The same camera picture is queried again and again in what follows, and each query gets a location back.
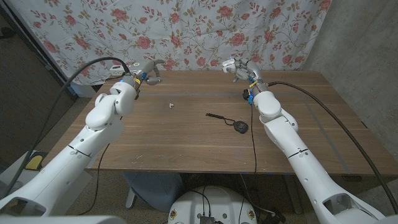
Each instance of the yellow object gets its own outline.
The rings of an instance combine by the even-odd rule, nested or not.
[[[251,85],[249,85],[249,87],[252,88],[256,83],[257,83],[257,80],[254,83],[252,83]]]
[[[26,164],[25,169],[36,170],[39,167],[42,160],[43,160],[42,156],[35,156],[31,158],[30,161]]]

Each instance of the black key fob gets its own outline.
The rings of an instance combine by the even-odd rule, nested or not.
[[[241,134],[244,134],[246,131],[248,131],[249,126],[248,126],[248,124],[246,124],[243,121],[235,121],[234,122],[234,129],[235,129],[235,131],[237,131],[237,132],[239,132]]]

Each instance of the pink rose pattern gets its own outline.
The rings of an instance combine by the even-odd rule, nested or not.
[[[159,58],[166,61],[159,66],[163,70],[219,70],[230,56],[251,58],[262,70],[297,70],[311,51],[331,0],[191,3],[13,2],[43,48],[70,76],[82,64],[109,56],[126,62]],[[104,68],[112,64],[90,67],[75,81],[100,84],[96,81],[109,76]]]

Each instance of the wooden table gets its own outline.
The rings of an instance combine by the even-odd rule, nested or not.
[[[250,125],[251,107],[242,98],[248,82],[233,83],[233,75],[219,71],[162,71],[163,82],[141,86],[134,112],[122,118],[123,134],[112,142],[101,170],[156,172],[253,173],[250,130],[236,132],[219,114]],[[398,163],[383,148],[344,100],[318,72],[263,72],[266,82],[283,81],[313,93],[353,133],[383,175],[398,175]],[[99,93],[108,93],[114,81]],[[308,96],[275,85],[282,107],[298,122],[299,135],[329,174],[373,175],[368,163],[338,124]],[[48,163],[85,125],[93,98],[45,158]],[[286,174],[293,170],[284,154],[269,140],[253,110],[258,174]],[[99,158],[92,165],[98,167]]]

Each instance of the cable connector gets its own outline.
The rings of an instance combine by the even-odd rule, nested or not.
[[[243,94],[242,94],[244,100],[248,100],[250,97],[250,93],[248,89],[243,90]]]
[[[250,105],[253,104],[253,96],[252,95],[249,96],[248,102]]]
[[[147,73],[146,73],[146,72],[143,72],[143,73],[141,74],[141,80],[144,81],[146,78],[147,78]]]

